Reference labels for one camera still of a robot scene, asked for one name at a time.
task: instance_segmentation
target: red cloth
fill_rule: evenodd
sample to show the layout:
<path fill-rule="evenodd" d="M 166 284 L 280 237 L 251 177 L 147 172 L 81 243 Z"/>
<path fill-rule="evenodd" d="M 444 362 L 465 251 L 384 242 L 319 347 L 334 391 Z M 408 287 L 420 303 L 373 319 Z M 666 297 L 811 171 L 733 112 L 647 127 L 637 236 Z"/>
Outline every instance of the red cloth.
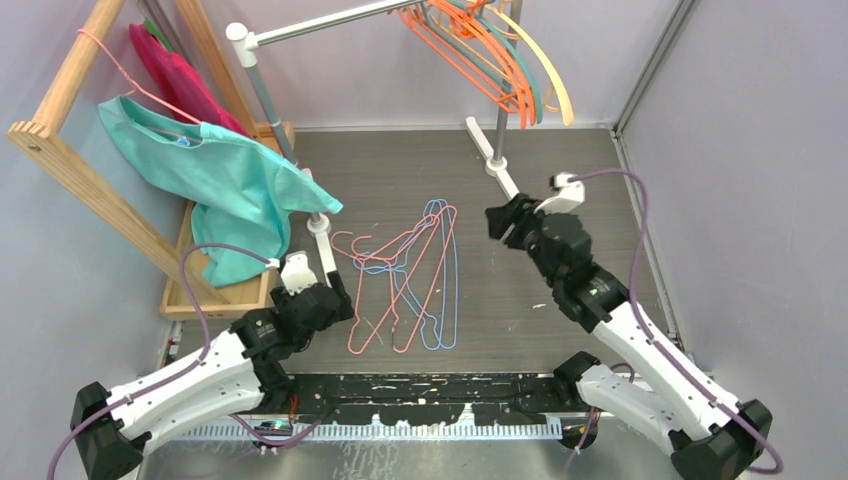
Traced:
<path fill-rule="evenodd" d="M 218 105 L 197 71 L 179 54 L 165 50 L 144 25 L 130 25 L 130 40 L 159 87 L 163 100 L 200 121 L 220 125 L 250 137 L 238 120 Z M 171 114 L 181 122 L 193 123 L 176 112 Z"/>

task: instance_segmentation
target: pink hanger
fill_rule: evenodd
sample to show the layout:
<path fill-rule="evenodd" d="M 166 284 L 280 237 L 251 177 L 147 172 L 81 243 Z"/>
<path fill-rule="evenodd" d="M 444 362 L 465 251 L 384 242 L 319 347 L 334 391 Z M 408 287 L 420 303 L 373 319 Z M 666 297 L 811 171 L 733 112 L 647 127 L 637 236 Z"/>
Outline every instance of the pink hanger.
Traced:
<path fill-rule="evenodd" d="M 153 100 L 153 101 L 155 101 L 156 103 L 158 103 L 158 104 L 160 104 L 160 105 L 163 105 L 163 106 L 167 107 L 167 108 L 168 108 L 168 109 L 170 109 L 171 111 L 176 112 L 176 113 L 178 113 L 178 114 L 182 115 L 183 117 L 185 117 L 185 118 L 187 118 L 187 119 L 191 120 L 192 122 L 194 122 L 194 123 L 196 123 L 196 124 L 198 124 L 198 125 L 201 123 L 201 122 L 200 122 L 200 120 L 198 120 L 198 119 L 194 118 L 192 115 L 189 115 L 189 114 L 185 113 L 184 111 L 180 110 L 179 108 L 177 108 L 177 107 L 175 107 L 175 106 L 171 105 L 170 103 L 168 103 L 168 102 L 166 102 L 166 101 L 162 100 L 161 98 L 157 97 L 156 95 L 153 95 L 152 93 L 150 93 L 150 92 L 148 92 L 147 90 L 145 90 L 144 88 L 142 88 L 142 86 L 141 86 L 141 85 L 139 85 L 139 84 L 138 84 L 138 82 L 136 82 L 135 80 L 133 80 L 133 78 L 132 78 L 132 77 L 130 77 L 130 74 L 129 74 L 129 73 L 127 73 L 127 71 L 124 69 L 124 67 L 123 67 L 123 66 L 121 66 L 121 63 L 120 63 L 120 62 L 118 62 L 118 59 L 117 59 L 117 58 L 115 58 L 115 56 L 114 56 L 114 55 L 112 55 L 112 52 L 110 52 L 110 51 L 109 51 L 109 49 L 108 49 L 108 48 L 106 48 L 106 45 L 103 45 L 103 42 L 101 42 L 101 41 L 100 41 L 100 39 L 99 39 L 99 38 L 97 38 L 94 34 L 92 34 L 91 32 L 89 32 L 88 30 L 86 30 L 86 29 L 84 29 L 84 28 L 81 28 L 81 29 L 77 30 L 77 32 L 78 32 L 78 33 L 82 33 L 83 35 L 85 35 L 85 36 L 87 36 L 88 38 L 92 39 L 92 40 L 94 41 L 94 43 L 96 43 L 96 44 L 97 44 L 97 45 L 98 45 L 98 46 L 99 46 L 99 47 L 100 47 L 100 48 L 101 48 L 104 52 L 106 52 L 106 55 L 109 55 L 109 58 L 111 58 L 111 59 L 112 59 L 112 62 L 115 64 L 115 66 L 116 66 L 116 67 L 118 67 L 118 70 L 120 70 L 120 72 L 124 75 L 124 78 L 126 78 L 126 79 L 127 79 L 127 81 L 128 81 L 128 82 L 130 82 L 130 85 L 132 85 L 132 86 L 133 86 L 133 89 L 132 89 L 132 90 L 130 90 L 128 93 L 126 93 L 124 96 L 130 96 L 130 95 L 132 95 L 132 94 L 133 94 L 133 93 L 135 93 L 135 92 L 141 92 L 143 95 L 145 95 L 145 96 L 149 97 L 150 99 L 152 99 L 152 100 Z"/>

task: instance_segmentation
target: metal floor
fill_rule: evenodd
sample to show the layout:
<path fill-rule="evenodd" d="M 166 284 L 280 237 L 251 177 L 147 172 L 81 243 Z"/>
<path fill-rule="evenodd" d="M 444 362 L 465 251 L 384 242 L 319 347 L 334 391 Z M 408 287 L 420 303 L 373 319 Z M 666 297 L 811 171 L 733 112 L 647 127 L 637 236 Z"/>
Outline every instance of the metal floor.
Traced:
<path fill-rule="evenodd" d="M 339 215 L 331 218 L 333 231 L 373 236 L 363 241 L 361 248 L 382 246 L 411 229 L 431 199 L 444 198 L 457 207 L 460 321 L 453 350 L 431 352 L 416 339 L 409 352 L 397 354 L 389 344 L 390 318 L 380 329 L 380 339 L 358 356 L 347 349 L 353 321 L 337 324 L 316 334 L 306 352 L 283 363 L 290 373 L 546 372 L 579 350 L 593 353 L 605 362 L 618 360 L 610 349 L 559 312 L 550 290 L 524 252 L 508 250 L 488 238 L 483 211 L 503 205 L 506 197 L 484 172 L 483 160 L 464 130 L 299 133 L 296 151 L 301 166 L 311 168 L 316 181 L 345 205 Z M 505 156 L 519 189 L 536 198 L 549 196 L 548 178 L 554 173 L 585 173 L 619 166 L 606 130 L 509 131 Z M 593 179 L 587 182 L 586 189 L 586 203 L 574 213 L 592 235 L 596 260 L 626 281 L 637 226 L 624 180 Z M 306 220 L 304 214 L 292 215 L 291 250 L 305 249 L 312 268 L 320 272 Z M 350 244 L 349 239 L 339 240 L 341 245 Z M 412 282 L 425 292 L 438 254 L 427 261 L 429 258 L 424 257 Z M 354 296 L 358 271 L 341 255 L 336 255 L 336 261 Z M 665 319 L 644 256 L 642 267 L 640 299 L 663 328 Z M 376 325 L 387 308 L 388 297 L 385 276 L 367 280 L 361 315 Z M 402 321 L 396 342 L 404 345 L 416 317 L 405 304 L 399 312 Z M 228 325 L 229 322 L 213 322 L 213 335 Z M 370 328 L 363 324 L 358 332 L 365 330 Z M 355 338 L 356 345 L 361 345 L 364 337 Z M 200 347 L 201 342 L 199 324 L 186 322 L 180 353 Z"/>

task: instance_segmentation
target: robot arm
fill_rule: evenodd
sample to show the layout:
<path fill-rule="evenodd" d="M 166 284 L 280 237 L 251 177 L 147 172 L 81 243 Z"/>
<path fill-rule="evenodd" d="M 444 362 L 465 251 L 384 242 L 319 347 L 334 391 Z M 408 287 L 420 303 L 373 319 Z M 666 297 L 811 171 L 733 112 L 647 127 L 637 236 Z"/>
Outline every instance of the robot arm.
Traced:
<path fill-rule="evenodd" d="M 653 392 L 623 382 L 585 352 L 554 372 L 562 395 L 621 418 L 671 456 L 684 478 L 735 478 L 762 453 L 762 446 L 717 405 L 739 414 L 763 436 L 771 413 L 753 400 L 740 404 L 701 372 L 636 305 L 652 340 L 636 321 L 627 288 L 592 257 L 592 239 L 580 219 L 567 213 L 582 202 L 582 185 L 567 186 L 568 174 L 551 179 L 556 195 L 569 204 L 518 194 L 502 207 L 486 209 L 489 236 L 524 250 L 551 287 L 560 311 L 615 350 L 638 371 Z M 562 208 L 551 209 L 552 205 Z M 682 365 L 678 370 L 659 350 Z M 710 402 L 690 376 L 717 401 Z"/>
<path fill-rule="evenodd" d="M 169 440 L 222 416 L 255 408 L 280 410 L 292 381 L 280 365 L 305 350 L 316 331 L 353 316 L 338 272 L 318 282 L 306 253 L 286 257 L 283 285 L 271 291 L 274 306 L 247 312 L 210 343 L 203 363 L 147 395 L 132 394 L 184 370 L 195 351 L 167 367 L 106 390 L 95 382 L 77 393 L 71 429 L 106 405 L 133 399 L 76 437 L 89 478 L 120 478 Z"/>

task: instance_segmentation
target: wooden frame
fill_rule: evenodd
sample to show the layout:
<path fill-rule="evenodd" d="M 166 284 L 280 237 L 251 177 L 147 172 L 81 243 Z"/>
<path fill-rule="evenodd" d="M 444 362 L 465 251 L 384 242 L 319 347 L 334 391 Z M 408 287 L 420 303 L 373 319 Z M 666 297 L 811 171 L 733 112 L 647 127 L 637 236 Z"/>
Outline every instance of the wooden frame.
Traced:
<path fill-rule="evenodd" d="M 124 3 L 125 0 L 97 0 L 84 28 L 97 38 L 106 38 Z M 226 107 L 254 138 L 278 150 L 273 136 L 267 135 L 269 129 L 257 124 L 250 115 L 199 0 L 178 1 L 178 4 L 204 59 L 210 64 Z M 99 51 L 95 42 L 78 35 L 32 120 L 15 122 L 7 137 L 168 275 L 161 304 L 165 317 L 195 319 L 197 315 L 179 286 L 180 255 L 192 241 L 190 213 L 193 203 L 189 202 L 186 209 L 177 245 L 171 245 L 59 135 Z M 285 131 L 293 144 L 291 124 L 285 125 Z M 267 305 L 268 290 L 274 286 L 275 275 L 265 272 L 246 282 L 215 289 L 199 274 L 207 262 L 207 257 L 199 253 L 193 255 L 187 278 L 210 317 L 238 318 L 247 310 Z"/>

